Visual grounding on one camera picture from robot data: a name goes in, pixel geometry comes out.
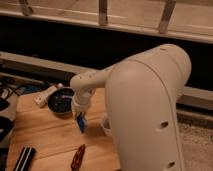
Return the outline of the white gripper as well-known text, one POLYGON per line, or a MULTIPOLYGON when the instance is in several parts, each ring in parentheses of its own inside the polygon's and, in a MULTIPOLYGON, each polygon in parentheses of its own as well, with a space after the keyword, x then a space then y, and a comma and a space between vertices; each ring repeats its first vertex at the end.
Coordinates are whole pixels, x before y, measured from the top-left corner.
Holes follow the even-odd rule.
POLYGON ((95 90, 89 89, 85 91, 76 91, 72 97, 71 107, 73 116, 77 118, 80 115, 85 115, 91 106, 91 98, 95 90))

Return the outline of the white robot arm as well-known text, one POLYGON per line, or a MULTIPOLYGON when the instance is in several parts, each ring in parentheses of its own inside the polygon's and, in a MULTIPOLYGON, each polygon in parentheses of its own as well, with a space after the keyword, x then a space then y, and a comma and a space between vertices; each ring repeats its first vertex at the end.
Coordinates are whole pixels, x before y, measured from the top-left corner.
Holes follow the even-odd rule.
POLYGON ((185 171, 176 103, 190 73, 188 54, 163 44, 74 76, 72 109, 85 113, 93 91, 103 87, 122 171, 185 171))

